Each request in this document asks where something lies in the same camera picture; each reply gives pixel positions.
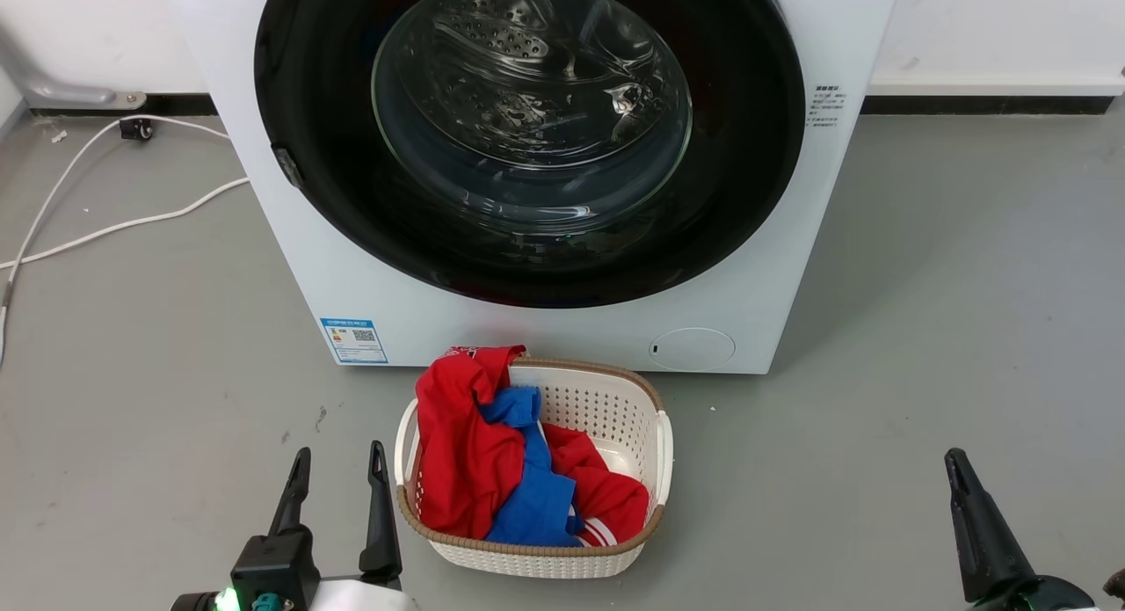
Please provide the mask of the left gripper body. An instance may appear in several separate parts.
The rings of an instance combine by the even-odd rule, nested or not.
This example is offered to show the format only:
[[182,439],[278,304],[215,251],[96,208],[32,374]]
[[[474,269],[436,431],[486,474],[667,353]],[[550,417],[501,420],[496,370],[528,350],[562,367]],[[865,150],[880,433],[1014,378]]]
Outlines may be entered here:
[[171,610],[417,610],[400,590],[395,534],[376,534],[360,554],[360,574],[322,578],[308,530],[252,536],[220,591],[184,593]]

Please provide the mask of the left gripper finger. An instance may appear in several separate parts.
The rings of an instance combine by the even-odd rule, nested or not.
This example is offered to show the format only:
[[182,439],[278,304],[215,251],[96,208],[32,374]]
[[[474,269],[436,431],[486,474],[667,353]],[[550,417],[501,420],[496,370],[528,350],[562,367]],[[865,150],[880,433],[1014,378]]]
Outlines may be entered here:
[[371,442],[367,479],[370,487],[368,528],[360,552],[360,579],[370,586],[400,587],[403,569],[395,519],[394,489],[386,455],[379,441]]
[[302,534],[312,538],[309,527],[302,523],[302,507],[307,498],[312,474],[312,450],[302,447],[294,456],[292,468],[281,492],[266,538]]

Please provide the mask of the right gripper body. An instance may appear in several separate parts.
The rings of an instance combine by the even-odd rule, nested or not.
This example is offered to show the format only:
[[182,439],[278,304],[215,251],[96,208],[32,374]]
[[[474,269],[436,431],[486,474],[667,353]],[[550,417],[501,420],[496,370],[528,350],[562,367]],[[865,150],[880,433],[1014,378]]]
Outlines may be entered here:
[[1092,596],[1069,579],[1053,576],[1004,579],[969,610],[1098,610]]

